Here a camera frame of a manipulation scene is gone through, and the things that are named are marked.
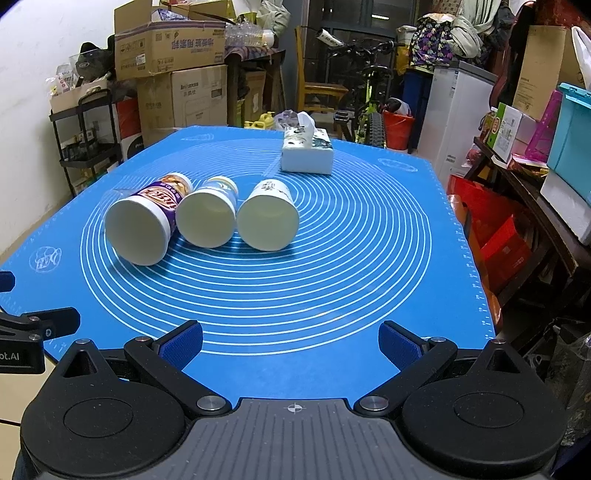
metal screw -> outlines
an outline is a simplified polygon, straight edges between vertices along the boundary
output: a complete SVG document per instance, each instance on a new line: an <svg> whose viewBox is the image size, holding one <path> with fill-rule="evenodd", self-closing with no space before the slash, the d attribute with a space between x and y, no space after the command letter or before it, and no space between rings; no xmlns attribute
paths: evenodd
<svg viewBox="0 0 591 480"><path fill-rule="evenodd" d="M217 395L206 395L197 400L197 406L206 411L221 410L226 405L226 401Z"/></svg>
<svg viewBox="0 0 591 480"><path fill-rule="evenodd" d="M359 406L368 411L381 411L388 408L388 400L377 395L369 395L359 400Z"/></svg>

bicycle wheel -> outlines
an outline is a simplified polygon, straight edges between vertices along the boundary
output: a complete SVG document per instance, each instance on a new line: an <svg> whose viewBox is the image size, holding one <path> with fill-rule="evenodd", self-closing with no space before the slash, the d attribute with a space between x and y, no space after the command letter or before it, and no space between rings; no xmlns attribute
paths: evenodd
<svg viewBox="0 0 591 480"><path fill-rule="evenodd" d="M386 134L384 133L384 119L381 113L373 112L368 115L365 124L365 145L385 148Z"/></svg>

gray gripper base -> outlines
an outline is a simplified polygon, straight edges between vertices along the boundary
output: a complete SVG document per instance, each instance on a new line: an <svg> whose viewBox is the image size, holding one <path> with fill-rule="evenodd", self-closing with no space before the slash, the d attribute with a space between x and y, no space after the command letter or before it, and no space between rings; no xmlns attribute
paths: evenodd
<svg viewBox="0 0 591 480"><path fill-rule="evenodd" d="M414 457L387 420L359 417L343 400L247 398L224 417L196 421L178 450L129 480L452 478Z"/></svg>

teal plastic box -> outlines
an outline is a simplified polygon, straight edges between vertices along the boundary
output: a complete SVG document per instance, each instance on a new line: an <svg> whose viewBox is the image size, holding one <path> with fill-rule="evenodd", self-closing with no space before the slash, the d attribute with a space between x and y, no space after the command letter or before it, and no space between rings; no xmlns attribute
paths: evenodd
<svg viewBox="0 0 591 480"><path fill-rule="evenodd" d="M561 83L560 117L548 167L591 205L591 92Z"/></svg>

blue mat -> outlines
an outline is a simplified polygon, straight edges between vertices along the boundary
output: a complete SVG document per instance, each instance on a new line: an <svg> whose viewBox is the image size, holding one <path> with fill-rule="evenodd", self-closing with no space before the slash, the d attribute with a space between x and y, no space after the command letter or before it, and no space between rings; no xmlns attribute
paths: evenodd
<svg viewBox="0 0 591 480"><path fill-rule="evenodd" d="M347 398L351 404L397 370L378 349L391 319L422 337L481 348L494 336L462 228L428 162L334 141L331 177L279 170L282 134L191 127L136 155L62 208L4 264L10 313L73 306L75 338L120 348L189 319L202 352L184 370L236 403L239 397ZM179 171L195 184L226 175L245 200L262 179L285 182L300 230L264 253L235 235L213 250L178 234L153 267L119 260L103 218L115 200ZM72 338L46 343L61 358Z"/></svg>

